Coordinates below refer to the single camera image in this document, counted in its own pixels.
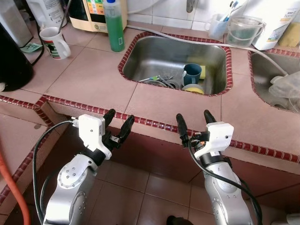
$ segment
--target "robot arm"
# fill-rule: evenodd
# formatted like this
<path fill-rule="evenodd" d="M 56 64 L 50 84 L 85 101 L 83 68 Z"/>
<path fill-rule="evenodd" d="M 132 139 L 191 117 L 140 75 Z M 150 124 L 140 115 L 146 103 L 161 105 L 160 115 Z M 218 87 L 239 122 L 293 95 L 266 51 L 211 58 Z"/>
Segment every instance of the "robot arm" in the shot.
<path fill-rule="evenodd" d="M 194 156 L 207 170 L 240 184 L 240 179 L 232 171 L 228 158 L 222 156 L 233 135 L 233 126 L 216 122 L 208 110 L 204 111 L 206 131 L 196 133 L 199 141 L 192 142 Z M 188 146 L 187 126 L 181 114 L 176 116 L 183 147 Z M 241 190 L 227 182 L 216 179 L 207 173 L 205 189 L 210 196 L 217 225 L 252 225 L 249 210 L 242 198 Z"/>
<path fill-rule="evenodd" d="M 112 156 L 113 148 L 119 148 L 131 131 L 134 116 L 124 122 L 117 136 L 105 129 L 112 121 L 115 111 L 110 110 L 102 118 L 89 115 L 73 119 L 79 128 L 84 150 L 64 165 L 57 177 L 57 187 L 46 208 L 43 225 L 80 225 L 87 197 L 93 186 L 98 167 Z"/>

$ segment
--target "orange hose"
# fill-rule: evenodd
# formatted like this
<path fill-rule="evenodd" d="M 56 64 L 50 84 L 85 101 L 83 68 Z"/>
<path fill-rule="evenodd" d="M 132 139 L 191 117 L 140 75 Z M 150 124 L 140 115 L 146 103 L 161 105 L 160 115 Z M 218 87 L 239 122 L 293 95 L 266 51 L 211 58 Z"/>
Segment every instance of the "orange hose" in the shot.
<path fill-rule="evenodd" d="M 23 198 L 23 195 L 21 194 L 17 185 L 15 184 L 13 178 L 11 177 L 10 172 L 4 162 L 1 153 L 0 153 L 0 173 L 2 174 L 8 187 L 10 188 L 11 192 L 13 193 L 14 197 L 19 203 L 19 206 L 23 214 L 24 225 L 30 225 L 30 214 L 29 214 L 27 204 Z"/>

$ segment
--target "black cable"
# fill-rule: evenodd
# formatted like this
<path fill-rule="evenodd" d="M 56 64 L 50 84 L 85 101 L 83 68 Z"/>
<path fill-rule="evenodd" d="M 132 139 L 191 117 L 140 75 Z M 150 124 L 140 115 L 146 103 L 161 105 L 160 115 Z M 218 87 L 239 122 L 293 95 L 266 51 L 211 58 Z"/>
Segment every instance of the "black cable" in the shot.
<path fill-rule="evenodd" d="M 42 51 L 41 51 L 41 53 L 39 54 L 39 56 L 36 58 L 36 60 L 34 60 L 34 62 L 32 63 L 32 66 L 34 66 L 34 65 L 38 62 L 38 60 L 42 57 L 42 55 L 44 54 L 44 51 L 45 51 L 45 47 L 44 47 L 42 38 L 41 38 L 41 36 L 39 35 L 40 28 L 39 28 L 39 25 L 38 25 L 37 21 L 36 21 L 36 25 L 37 25 L 37 35 L 38 35 L 38 38 L 39 38 L 39 40 L 41 41 L 41 45 L 42 45 Z"/>
<path fill-rule="evenodd" d="M 251 194 L 251 192 L 247 189 L 247 188 L 244 188 L 242 185 L 230 180 L 230 179 L 227 179 L 225 177 L 222 177 L 222 176 L 219 176 L 209 170 L 207 170 L 195 157 L 195 155 L 193 154 L 193 149 L 192 149 L 192 141 L 195 140 L 193 137 L 191 137 L 188 141 L 188 150 L 189 150 L 189 153 L 191 154 L 191 157 L 192 159 L 194 160 L 194 162 L 200 167 L 200 169 L 203 170 L 203 172 L 206 172 L 208 175 L 216 178 L 216 179 L 219 179 L 223 182 L 226 182 L 228 184 L 231 184 L 239 189 L 241 189 L 242 191 L 244 191 L 250 198 L 251 200 L 253 201 L 253 204 L 255 205 L 254 207 L 254 211 L 255 211 L 255 215 L 256 215 L 256 218 L 257 218 L 257 224 L 258 225 L 263 225 L 263 222 L 262 222 L 262 209 L 258 203 L 258 201 L 256 200 L 256 198 Z"/>
<path fill-rule="evenodd" d="M 41 195 L 40 195 L 40 198 L 39 198 L 39 204 L 40 204 L 40 207 L 41 207 L 41 211 L 42 211 L 42 214 L 43 214 L 43 217 L 45 218 L 45 206 L 44 206 L 44 195 L 45 195 L 45 191 L 46 191 L 46 187 L 49 183 L 49 180 L 54 176 L 56 175 L 58 171 L 54 171 L 52 172 L 50 175 L 47 176 L 47 178 L 45 179 L 44 183 L 43 183 L 43 186 L 42 186 L 42 190 L 41 190 Z"/>
<path fill-rule="evenodd" d="M 250 191 L 248 184 L 242 178 L 239 177 L 239 179 L 240 179 L 241 183 L 243 183 L 245 185 L 245 187 Z M 255 213 L 257 212 L 257 215 L 259 216 L 260 220 L 262 220 L 263 215 L 261 213 L 259 213 L 259 209 L 257 208 L 257 205 L 253 202 L 252 198 L 250 198 L 250 200 L 251 200 L 252 207 L 255 210 Z"/>
<path fill-rule="evenodd" d="M 33 159 L 32 159 L 33 195 L 34 195 L 34 203 L 35 203 L 36 208 L 37 208 L 37 217 L 38 217 L 41 224 L 43 224 L 44 216 L 43 216 L 41 206 L 40 206 L 39 200 L 38 200 L 38 182 L 37 182 L 37 153 L 38 153 L 38 148 L 39 148 L 42 140 L 51 131 L 53 131 L 56 127 L 58 127 L 60 125 L 63 125 L 65 123 L 72 123 L 72 121 L 71 120 L 63 121 L 63 122 L 60 122 L 60 123 L 54 125 L 53 127 L 49 128 L 49 130 L 47 130 L 45 133 L 43 133 L 43 135 L 37 141 L 37 144 L 36 144 L 36 146 L 34 147 L 34 150 L 33 150 Z"/>

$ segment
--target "appliance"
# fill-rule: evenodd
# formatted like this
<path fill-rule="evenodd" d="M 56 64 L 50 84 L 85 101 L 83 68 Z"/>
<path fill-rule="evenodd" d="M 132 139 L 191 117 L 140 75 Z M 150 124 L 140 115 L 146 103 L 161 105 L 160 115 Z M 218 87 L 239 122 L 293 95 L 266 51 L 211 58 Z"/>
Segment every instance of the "appliance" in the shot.
<path fill-rule="evenodd" d="M 13 0 L 0 0 L 0 23 L 19 47 L 33 38 Z"/>
<path fill-rule="evenodd" d="M 107 33 L 103 9 L 104 0 L 72 0 L 69 16 L 73 27 L 81 30 Z M 121 4 L 123 29 L 127 25 L 127 2 Z"/>
<path fill-rule="evenodd" d="M 14 40 L 0 24 L 0 91 L 13 91 L 26 85 L 33 77 L 33 68 Z"/>

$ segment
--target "kitchen sink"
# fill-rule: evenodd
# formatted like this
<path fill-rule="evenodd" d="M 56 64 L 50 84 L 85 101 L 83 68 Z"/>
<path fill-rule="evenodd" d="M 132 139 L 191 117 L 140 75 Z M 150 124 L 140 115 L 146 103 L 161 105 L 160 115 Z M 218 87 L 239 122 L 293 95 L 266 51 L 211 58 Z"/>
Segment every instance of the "kitchen sink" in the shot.
<path fill-rule="evenodd" d="M 293 74 L 300 70 L 299 58 L 273 53 L 265 54 L 273 59 L 288 74 Z M 257 53 L 252 54 L 251 61 L 254 85 L 258 96 L 269 105 L 288 110 L 289 100 L 287 98 L 276 97 L 269 93 L 272 78 L 283 76 L 283 74 L 270 61 Z"/>
<path fill-rule="evenodd" d="M 139 39 L 124 68 L 130 80 L 173 75 L 170 84 L 181 89 L 183 68 L 188 63 L 205 66 L 206 77 L 198 84 L 207 95 L 218 94 L 226 88 L 226 52 L 211 45 L 197 45 L 165 37 L 148 36 Z"/>

